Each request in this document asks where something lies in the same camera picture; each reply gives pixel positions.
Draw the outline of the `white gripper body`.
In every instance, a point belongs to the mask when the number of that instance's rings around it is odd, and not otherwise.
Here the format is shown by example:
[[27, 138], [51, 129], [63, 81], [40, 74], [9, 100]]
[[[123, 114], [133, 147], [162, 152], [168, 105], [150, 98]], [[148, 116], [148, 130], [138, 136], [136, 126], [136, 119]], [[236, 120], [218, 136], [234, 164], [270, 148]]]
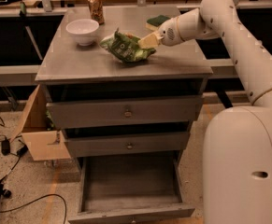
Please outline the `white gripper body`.
[[175, 46], [183, 42], [179, 35], [178, 22], [176, 18], [165, 21], [158, 29], [161, 43], [165, 46]]

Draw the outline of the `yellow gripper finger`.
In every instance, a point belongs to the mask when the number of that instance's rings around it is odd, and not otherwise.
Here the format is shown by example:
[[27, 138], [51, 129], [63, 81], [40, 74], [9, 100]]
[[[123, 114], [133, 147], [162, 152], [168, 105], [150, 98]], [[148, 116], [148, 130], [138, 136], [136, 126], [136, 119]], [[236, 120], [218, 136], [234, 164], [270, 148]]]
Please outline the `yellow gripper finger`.
[[161, 40], [164, 37], [162, 35], [160, 35], [159, 32], [155, 31], [152, 32], [149, 35], [146, 35], [145, 37], [141, 38], [138, 41], [138, 45], [142, 48], [142, 49], [150, 49], [150, 48], [156, 48], [161, 44]]

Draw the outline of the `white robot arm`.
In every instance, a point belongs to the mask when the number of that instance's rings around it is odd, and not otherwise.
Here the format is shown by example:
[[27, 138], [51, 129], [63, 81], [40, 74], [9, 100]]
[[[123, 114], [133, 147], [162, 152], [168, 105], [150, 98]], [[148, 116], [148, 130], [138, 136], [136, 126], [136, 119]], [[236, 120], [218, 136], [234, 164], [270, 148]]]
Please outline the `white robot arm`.
[[272, 55], [240, 21], [233, 0], [202, 0], [142, 38], [143, 49], [216, 35], [249, 105], [209, 123], [203, 145], [204, 224], [272, 224]]

